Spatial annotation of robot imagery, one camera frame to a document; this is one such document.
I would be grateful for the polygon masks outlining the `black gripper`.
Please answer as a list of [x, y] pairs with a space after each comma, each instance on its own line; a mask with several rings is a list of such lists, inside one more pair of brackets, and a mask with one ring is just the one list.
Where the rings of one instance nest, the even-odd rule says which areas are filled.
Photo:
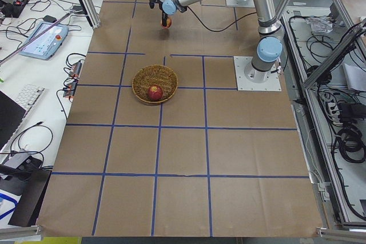
[[169, 19], [169, 16], [167, 15], [166, 12], [161, 11], [161, 26], [163, 28], [167, 28], [168, 27], [168, 23], [167, 20]]

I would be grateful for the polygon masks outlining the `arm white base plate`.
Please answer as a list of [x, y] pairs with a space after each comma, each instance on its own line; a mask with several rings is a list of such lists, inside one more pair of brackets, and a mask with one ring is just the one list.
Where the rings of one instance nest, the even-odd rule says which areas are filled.
[[252, 66], [252, 57], [234, 56], [234, 69], [238, 91], [280, 92], [281, 84], [275, 64], [267, 72]]
[[226, 0], [227, 7], [246, 7], [254, 8], [253, 0], [239, 2], [238, 0]]

